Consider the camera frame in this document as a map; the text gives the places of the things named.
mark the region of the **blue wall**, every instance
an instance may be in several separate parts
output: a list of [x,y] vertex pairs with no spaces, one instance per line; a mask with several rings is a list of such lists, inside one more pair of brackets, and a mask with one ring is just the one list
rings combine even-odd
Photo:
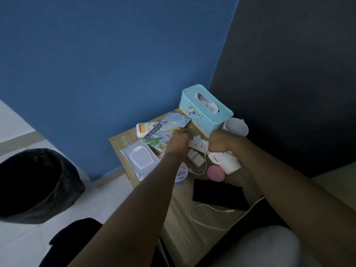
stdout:
[[108,138],[209,87],[238,0],[0,0],[0,99],[92,179]]

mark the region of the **white power adapter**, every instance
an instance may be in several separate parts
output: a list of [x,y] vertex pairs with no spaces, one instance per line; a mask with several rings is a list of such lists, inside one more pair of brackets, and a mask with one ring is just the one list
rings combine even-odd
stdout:
[[205,159],[193,149],[189,149],[188,158],[197,168],[199,168],[205,162]]

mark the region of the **packet of wet wipes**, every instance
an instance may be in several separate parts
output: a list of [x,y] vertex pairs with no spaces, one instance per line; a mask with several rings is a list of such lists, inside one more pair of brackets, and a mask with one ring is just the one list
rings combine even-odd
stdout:
[[185,127],[190,120],[190,117],[173,111],[160,121],[158,125],[149,131],[149,133],[147,133],[141,140],[158,151],[164,152],[169,140],[172,138],[174,130]]

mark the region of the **wooden table surface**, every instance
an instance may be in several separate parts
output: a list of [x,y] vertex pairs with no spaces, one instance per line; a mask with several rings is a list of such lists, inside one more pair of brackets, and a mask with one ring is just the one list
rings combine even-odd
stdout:
[[[161,121],[166,115],[159,116],[152,121]],[[186,128],[193,136],[201,135],[202,139],[206,139],[191,122],[188,123]],[[140,181],[136,177],[134,169],[120,151],[137,140],[139,138],[136,134],[136,128],[127,130],[109,139],[134,188]],[[207,162],[208,166],[212,165],[208,157]],[[205,167],[204,164],[197,169],[188,159],[186,159],[185,163],[197,173],[202,172]],[[196,265],[227,232],[209,229],[191,220],[190,210],[199,204],[199,202],[192,201],[195,178],[208,179],[206,173],[201,176],[190,173],[182,184],[174,186],[166,220],[161,230],[161,239],[177,267]],[[256,202],[262,195],[255,181],[243,167],[226,176],[224,182],[242,187],[250,205]],[[219,206],[214,207],[221,210],[225,209]],[[244,211],[239,210],[231,213],[220,213],[206,206],[200,206],[194,210],[192,216],[203,224],[228,229],[244,213]]]

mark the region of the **hand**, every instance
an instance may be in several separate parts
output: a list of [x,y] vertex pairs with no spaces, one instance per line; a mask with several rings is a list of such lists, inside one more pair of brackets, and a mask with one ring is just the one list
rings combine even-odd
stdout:
[[173,132],[171,140],[167,144],[166,152],[164,155],[178,155],[179,158],[181,158],[183,161],[183,159],[186,158],[189,152],[189,140],[190,137],[187,134],[187,130],[185,128],[175,130]]
[[212,131],[209,137],[209,152],[222,153],[231,151],[232,145],[238,138],[241,137],[223,129]]

